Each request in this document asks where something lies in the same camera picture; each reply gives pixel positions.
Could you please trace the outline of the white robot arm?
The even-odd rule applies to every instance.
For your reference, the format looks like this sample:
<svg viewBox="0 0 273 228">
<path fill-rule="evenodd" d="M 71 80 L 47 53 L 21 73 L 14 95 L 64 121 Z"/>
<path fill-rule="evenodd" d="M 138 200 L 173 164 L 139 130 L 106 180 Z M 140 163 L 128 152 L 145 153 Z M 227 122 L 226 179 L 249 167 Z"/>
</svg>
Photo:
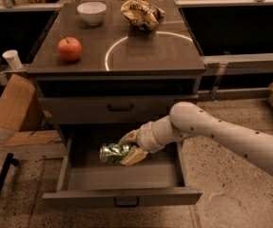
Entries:
<svg viewBox="0 0 273 228">
<path fill-rule="evenodd" d="M 136 153 L 124 164 L 132 165 L 148 153 L 198 135 L 219 143 L 273 177 L 272 135 L 217 119 L 190 102 L 179 102 L 162 119 L 128 132 L 119 143 L 134 143 Z"/>
</svg>

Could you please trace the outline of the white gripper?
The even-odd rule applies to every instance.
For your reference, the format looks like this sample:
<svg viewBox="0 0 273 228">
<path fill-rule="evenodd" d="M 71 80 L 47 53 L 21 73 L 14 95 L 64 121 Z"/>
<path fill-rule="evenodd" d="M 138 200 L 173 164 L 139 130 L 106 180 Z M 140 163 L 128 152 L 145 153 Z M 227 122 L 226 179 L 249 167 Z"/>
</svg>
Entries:
<svg viewBox="0 0 273 228">
<path fill-rule="evenodd" d="M 143 124 L 139 129 L 128 132 L 120 141 L 119 144 L 133 145 L 128 154 L 120 161 L 121 165 L 131 166 L 146 158 L 148 153 L 156 153 L 164 148 L 158 143 L 153 133 L 153 122 Z"/>
</svg>

